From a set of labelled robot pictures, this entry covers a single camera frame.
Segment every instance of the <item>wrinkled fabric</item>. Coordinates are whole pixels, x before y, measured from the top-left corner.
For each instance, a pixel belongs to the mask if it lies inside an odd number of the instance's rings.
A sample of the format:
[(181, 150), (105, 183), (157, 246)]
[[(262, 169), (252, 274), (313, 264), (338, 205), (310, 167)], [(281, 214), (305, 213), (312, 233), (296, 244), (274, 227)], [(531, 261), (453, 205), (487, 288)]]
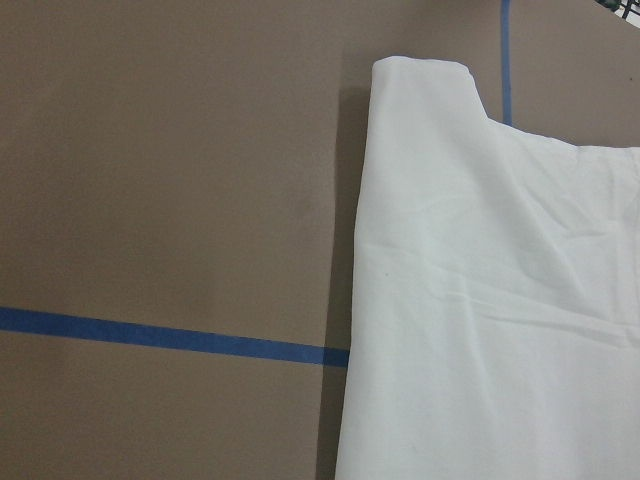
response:
[(337, 479), (640, 479), (639, 162), (374, 65)]

